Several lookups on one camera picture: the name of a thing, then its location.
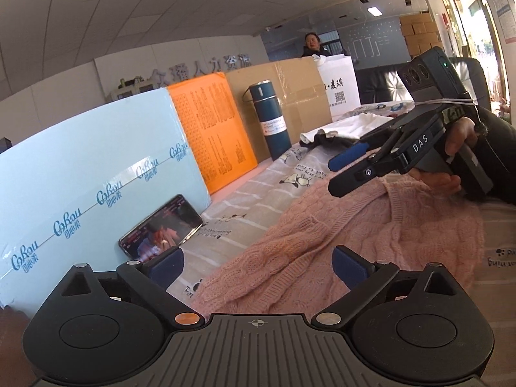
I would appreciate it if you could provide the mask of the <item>person's right hand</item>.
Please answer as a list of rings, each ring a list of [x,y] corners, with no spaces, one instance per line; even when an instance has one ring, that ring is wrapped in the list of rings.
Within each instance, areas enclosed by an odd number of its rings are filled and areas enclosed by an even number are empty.
[[[455,122],[448,131],[444,151],[448,158],[453,159],[463,145],[473,149],[477,142],[478,136],[474,130],[474,122],[467,117],[463,117]],[[456,175],[430,173],[417,168],[410,170],[408,175],[427,185],[432,193],[437,196],[447,197],[462,190],[461,178]]]

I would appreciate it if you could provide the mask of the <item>person's right forearm dark sleeve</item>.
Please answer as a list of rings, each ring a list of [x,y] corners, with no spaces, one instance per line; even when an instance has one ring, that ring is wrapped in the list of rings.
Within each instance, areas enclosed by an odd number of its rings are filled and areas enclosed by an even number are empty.
[[[478,113],[487,134],[478,138],[473,152],[493,183],[488,196],[515,205],[515,128],[484,108]]]

